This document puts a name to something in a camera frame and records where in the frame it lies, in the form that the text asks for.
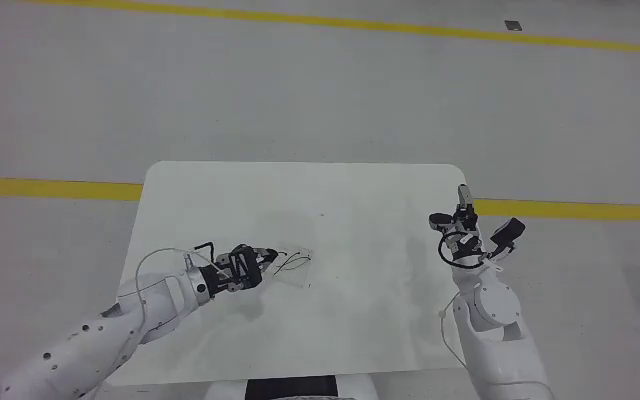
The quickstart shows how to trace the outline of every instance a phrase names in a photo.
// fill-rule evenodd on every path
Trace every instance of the gray floor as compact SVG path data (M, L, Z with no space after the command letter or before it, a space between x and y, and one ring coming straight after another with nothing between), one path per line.
M190 4L498 31L518 19L525 33L640 42L640 7L625 1ZM142 182L158 160L447 162L477 196L640 195L640 53L20 3L0 4L0 37L0 176ZM0 199L0 375L110 305L136 207ZM639 223L525 222L505 278L556 397L637 398ZM384 400L476 398L462 369L374 379Z

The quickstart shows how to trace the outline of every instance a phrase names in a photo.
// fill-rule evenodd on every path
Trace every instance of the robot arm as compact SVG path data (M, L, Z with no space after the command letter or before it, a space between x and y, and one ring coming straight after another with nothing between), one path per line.
M553 399L518 296L498 279L502 268L494 263L513 251L513 241L524 231L524 224L512 218L491 237L496 249L485 252L468 187L460 185L458 195L460 203L453 215L432 214L429 223L443 235L438 251L452 266L459 289L452 308L466 360L463 365L483 400ZM451 260L442 254L444 244Z
M211 248L213 259L213 244L196 249L202 247ZM83 397L127 362L138 345L170 333L184 317L216 294L257 286L262 281L262 272L278 256L275 250L240 245L230 253L219 255L213 264L198 268L190 254L185 253L187 268L176 275L150 273L140 275L137 282L123 283L115 305L97 318L78 324L56 344L6 377L0 386L0 398L67 400ZM176 309L168 279L178 282L184 304L181 310Z

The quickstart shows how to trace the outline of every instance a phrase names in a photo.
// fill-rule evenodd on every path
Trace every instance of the wire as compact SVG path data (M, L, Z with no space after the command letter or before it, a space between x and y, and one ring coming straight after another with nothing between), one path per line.
M481 267L483 265L483 262L480 261L477 264L474 265L464 265L464 264L460 264L454 261L450 261L447 260L447 258L444 256L444 254L442 254L442 245L444 244L444 241L447 240L448 238L450 238L451 236L454 235L464 235L464 232L458 232L458 231L454 231L454 232L449 232L449 233L445 233L444 235L442 235L442 238L440 238L440 243L438 243L438 255L440 256L440 258L442 259L442 261L446 262L447 264L451 265L452 267L457 267L457 268L462 268L462 269L476 269L478 267ZM474 251L471 252L470 254L468 254L469 256L481 256L483 255L484 252L482 251Z
M289 264L291 264L291 263L294 263L294 262L296 262L296 261L300 261L300 260L304 260L304 261L303 261L303 262L301 262L300 264L296 265L295 267L292 267L292 268L282 268L282 267L284 267L285 265L289 265ZM278 269L278 270L273 274L273 276L275 276L275 275L276 275L278 272L280 272L280 271L293 271L294 269L298 269L298 268L302 267L303 265L305 265L306 263L308 263L309 261L311 261L311 258L310 258L310 257L298 257L298 258L294 258L294 259L293 259L293 260L291 260L291 261L287 261L286 263L283 263L283 264L280 266L280 269Z
M213 263L213 260L207 260L206 257L204 257L202 254L198 253L197 251L184 250L184 249L179 249L177 247L163 247L161 249L156 249L156 250L152 251L151 253L147 254L146 256L142 257L142 260L140 260L140 262L138 263L138 266L136 267L136 274L135 274L136 296L138 296L138 301L140 302L140 308L142 309L142 318L140 320L140 325L138 326L138 332L137 332L137 336L136 336L136 337L138 337L138 341L142 339L142 337L140 336L142 334L142 328L144 327L145 322L147 322L147 310L145 308L146 302L142 299L142 295L140 294L141 290L140 290L140 282L138 280L138 274L140 273L140 268L142 267L142 264L144 264L144 262L149 257L151 257L154 254L163 252L163 251L174 251L174 252L177 252L177 253L187 253L187 254L191 254L191 255L194 255L196 257L199 257L202 260L206 261L207 265L209 265L209 264L213 265L213 268L215 268L218 271L219 274L222 274L222 275L226 276L228 279L231 279L229 277L229 275L227 275L224 271L220 270L220 268L218 268L218 266ZM118 361L120 361L122 350L124 350L124 348L127 346L127 343L129 343L131 338L132 338L131 336L128 337L127 340L125 340L125 342L122 344L122 347L120 347L120 350L118 350L118 355L116 356L115 360L113 361L113 363L109 367L109 371L112 371L114 366L118 363ZM100 391L100 388L102 388L102 385L104 384L105 379L103 379L100 382L100 384L98 384L98 386L96 386L95 392L93 393L93 397L91 397L91 400L95 400L96 396L98 395L98 392Z
M299 251L296 251L295 253L293 253L291 256L289 256L289 258L287 258L285 260L285 262L283 262L282 264L280 264L280 267L278 267L278 270L276 272L273 273L273 275L275 276L275 274L277 274L278 272L280 272L280 270L282 269L282 267L284 267L285 265L287 265L287 263L289 262L289 260L291 260L293 257L297 256L298 254L300 254Z
M294 258L293 260L289 261L287 264L291 264L294 263L296 261L299 260L304 260L303 262L301 262L300 264L296 265L295 267L291 267L291 268L283 268L283 271L293 271L294 269L298 269L300 267L302 267L303 265L305 265L306 263L308 263L309 261L311 261L311 257L298 257L298 258Z
M480 274L482 274L484 271L486 271L488 269L485 268L484 270L482 270L480 272ZM447 316L447 310L449 309L449 307L451 307L451 304L453 304L453 301L460 295L460 292L456 293L455 296L453 296L451 298L451 300L449 301L449 303L447 303L447 306L444 308L444 310L440 311L438 313L438 315L440 316L440 335L442 336L442 342L444 343L444 345L447 347L447 349L451 352L451 354L453 354L453 356L456 358L456 360L458 360L458 362L460 363L460 365L462 365L464 367L464 369L467 370L467 372L469 373L469 375L474 378L474 379L478 379L483 381L484 383L486 383L487 385L491 385L491 386L511 386L511 385L524 385L524 384L534 384L534 385L540 385L540 386L544 386L545 389L547 389L547 391L549 392L549 394L551 395L551 400L555 400L556 396L553 394L553 390L551 390L551 388L549 387L549 385L547 385L544 382L540 382L540 381L513 381L513 382L505 382L505 383L500 383L500 382L491 382L488 381L478 375L473 374L470 370L469 367L467 367L467 364L465 364L464 361L462 361L462 359L458 356L458 354L453 351L453 349L451 348L451 346L449 346L449 343L447 343L447 339L445 339L444 337L444 319Z

